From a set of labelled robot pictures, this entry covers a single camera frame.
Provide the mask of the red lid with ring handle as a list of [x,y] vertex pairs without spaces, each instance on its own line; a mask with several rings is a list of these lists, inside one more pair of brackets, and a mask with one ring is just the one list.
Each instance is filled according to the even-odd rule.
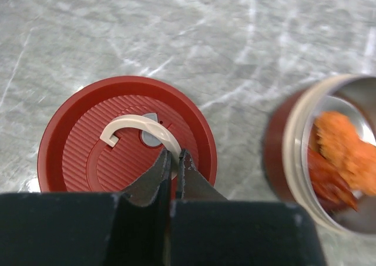
[[147,116],[164,126],[214,184],[216,145],[197,106],[164,82],[118,76],[84,87],[51,118],[38,153],[41,190],[119,191],[147,171],[163,149],[157,140],[133,128],[116,131],[115,146],[100,139],[106,125],[123,115]]

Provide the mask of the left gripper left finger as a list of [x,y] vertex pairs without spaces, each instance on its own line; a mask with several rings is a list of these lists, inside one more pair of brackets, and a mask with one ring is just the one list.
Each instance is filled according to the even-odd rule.
[[120,192],[1,195],[2,265],[163,265],[172,156]]

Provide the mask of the orange fried chicken piece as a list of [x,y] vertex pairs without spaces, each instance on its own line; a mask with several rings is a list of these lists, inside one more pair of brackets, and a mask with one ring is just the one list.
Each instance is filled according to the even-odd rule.
[[375,146],[360,139],[349,117],[322,112],[314,121],[320,153],[353,190],[375,196]]

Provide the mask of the small orange chicken wing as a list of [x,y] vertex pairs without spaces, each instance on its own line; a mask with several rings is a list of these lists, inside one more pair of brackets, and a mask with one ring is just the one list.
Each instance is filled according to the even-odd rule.
[[327,213],[351,208],[358,211],[357,199],[337,169],[320,153],[307,150],[311,185],[322,208]]

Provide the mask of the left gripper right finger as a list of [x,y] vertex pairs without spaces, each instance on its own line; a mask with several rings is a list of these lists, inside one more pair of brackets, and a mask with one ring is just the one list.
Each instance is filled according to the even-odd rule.
[[230,201],[179,157],[171,265],[326,265],[315,224],[294,203]]

